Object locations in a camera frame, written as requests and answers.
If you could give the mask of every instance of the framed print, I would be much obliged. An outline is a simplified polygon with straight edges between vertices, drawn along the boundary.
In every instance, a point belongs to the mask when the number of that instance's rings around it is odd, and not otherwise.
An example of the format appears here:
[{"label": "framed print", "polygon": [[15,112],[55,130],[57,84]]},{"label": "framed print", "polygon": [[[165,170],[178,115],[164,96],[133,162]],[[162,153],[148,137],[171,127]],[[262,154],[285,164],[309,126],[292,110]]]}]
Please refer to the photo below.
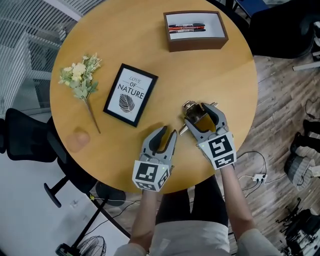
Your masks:
[{"label": "framed print", "polygon": [[158,77],[121,64],[103,112],[137,127]]}]

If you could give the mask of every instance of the wooden floor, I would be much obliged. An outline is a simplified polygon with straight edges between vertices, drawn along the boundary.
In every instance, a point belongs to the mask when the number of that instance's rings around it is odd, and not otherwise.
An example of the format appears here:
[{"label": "wooden floor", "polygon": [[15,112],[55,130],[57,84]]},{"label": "wooden floor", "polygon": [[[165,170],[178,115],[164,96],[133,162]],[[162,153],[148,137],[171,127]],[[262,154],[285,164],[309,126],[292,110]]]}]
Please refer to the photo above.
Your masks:
[{"label": "wooden floor", "polygon": [[[259,151],[266,159],[267,182],[280,178],[284,174],[284,163],[289,156],[289,147],[296,132],[303,131],[302,122],[307,118],[305,103],[308,98],[315,100],[320,97],[320,68],[294,72],[292,66],[309,63],[311,56],[296,60],[276,59],[271,57],[254,57],[258,77],[258,102],[250,132],[237,152],[240,156],[247,151]],[[308,106],[308,111],[318,116],[320,100]],[[320,154],[308,150],[307,155],[320,164]],[[235,171],[238,177],[253,176],[263,168],[263,159],[256,153],[245,154],[238,159]],[[222,188],[222,180],[217,172],[217,180]],[[240,180],[243,188],[255,184],[252,179],[243,177]],[[193,201],[193,189],[189,191],[190,201]],[[294,206],[297,198],[302,199],[301,206],[312,208],[320,214],[320,179],[313,178],[305,190],[298,192],[287,176],[268,185],[261,185],[248,198],[257,228],[279,250],[284,247],[281,225],[276,223],[287,215],[285,206]],[[139,200],[140,195],[127,194],[128,201]],[[111,216],[115,216],[127,206],[106,206]],[[138,205],[128,207],[115,220],[126,230],[131,231]],[[229,236],[231,253],[237,251],[233,235]]]}]

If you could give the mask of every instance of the round wooden table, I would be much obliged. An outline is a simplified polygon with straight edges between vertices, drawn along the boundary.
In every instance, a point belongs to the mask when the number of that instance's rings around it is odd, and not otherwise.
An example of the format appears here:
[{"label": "round wooden table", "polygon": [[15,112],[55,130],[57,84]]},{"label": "round wooden table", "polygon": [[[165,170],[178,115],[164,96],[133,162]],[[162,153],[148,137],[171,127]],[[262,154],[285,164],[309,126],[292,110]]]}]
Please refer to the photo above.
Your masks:
[{"label": "round wooden table", "polygon": [[[108,0],[84,16],[64,41],[55,60],[50,86],[51,111],[57,132],[75,161],[97,180],[126,192],[139,192],[132,182],[142,142],[154,129],[183,125],[182,105],[188,101],[218,102],[236,149],[253,122],[258,84],[249,46],[236,25],[222,12],[229,40],[221,50],[169,52],[165,12],[219,11],[205,0]],[[101,130],[99,134],[83,101],[58,84],[60,69],[94,53],[102,66],[93,74],[98,92],[89,97]],[[103,112],[121,64],[158,76],[138,126],[135,128]],[[89,143],[79,152],[69,150],[67,137],[86,131]],[[179,136],[175,166],[162,193],[192,187],[214,173],[188,131]]]}]

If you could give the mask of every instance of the black office chair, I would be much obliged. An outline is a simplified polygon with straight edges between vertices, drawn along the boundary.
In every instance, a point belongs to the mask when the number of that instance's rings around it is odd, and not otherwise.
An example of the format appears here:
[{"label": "black office chair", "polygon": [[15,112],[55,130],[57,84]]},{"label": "black office chair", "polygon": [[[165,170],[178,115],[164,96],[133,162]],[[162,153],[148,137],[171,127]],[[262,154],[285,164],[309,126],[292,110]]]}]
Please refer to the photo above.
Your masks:
[{"label": "black office chair", "polygon": [[320,21],[318,0],[291,0],[251,17],[247,42],[253,55],[295,59],[310,53],[313,23]]},{"label": "black office chair", "polygon": [[5,114],[4,146],[11,160],[53,162],[57,155],[47,140],[48,125],[19,110],[9,108]]},{"label": "black office chair", "polygon": [[50,127],[47,133],[47,140],[58,157],[57,163],[64,172],[65,177],[52,188],[49,188],[49,186],[44,183],[44,189],[54,204],[60,208],[62,205],[56,198],[56,194],[67,183],[67,181],[70,181],[82,193],[89,195],[90,190],[97,183],[97,180],[82,169],[68,153],[59,138],[52,117],[49,119],[47,124]]},{"label": "black office chair", "polygon": [[6,152],[6,144],[5,144],[5,120],[0,119],[0,154],[4,154]]},{"label": "black office chair", "polygon": [[233,23],[238,27],[238,29],[243,34],[244,38],[247,40],[247,35],[249,32],[249,23],[244,18],[242,18],[237,13],[233,12],[232,9],[227,8],[225,5],[216,0],[207,1],[215,7],[219,8],[222,12],[224,12],[230,18],[230,20],[232,20]]}]

